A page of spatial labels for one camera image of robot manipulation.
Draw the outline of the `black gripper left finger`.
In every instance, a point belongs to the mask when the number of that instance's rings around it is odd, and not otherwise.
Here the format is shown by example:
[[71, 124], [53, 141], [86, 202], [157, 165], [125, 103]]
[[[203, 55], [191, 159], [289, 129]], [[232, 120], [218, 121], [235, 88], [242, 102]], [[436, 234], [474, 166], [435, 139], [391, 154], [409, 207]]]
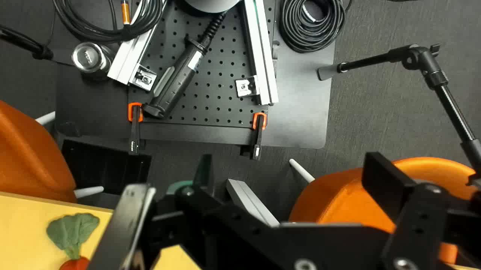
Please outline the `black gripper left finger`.
[[155, 198], [151, 184], [128, 184], [90, 259], [89, 270], [144, 270], [140, 235]]

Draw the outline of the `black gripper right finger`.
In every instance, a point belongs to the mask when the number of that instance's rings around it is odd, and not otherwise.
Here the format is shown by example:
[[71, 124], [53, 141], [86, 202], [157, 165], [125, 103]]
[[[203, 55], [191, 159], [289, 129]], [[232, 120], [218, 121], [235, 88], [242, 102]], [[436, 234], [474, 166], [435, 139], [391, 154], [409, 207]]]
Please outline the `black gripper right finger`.
[[394, 222], [380, 261], [383, 270], [447, 270], [439, 250], [448, 201], [442, 187], [412, 180], [380, 153], [367, 153], [362, 186]]

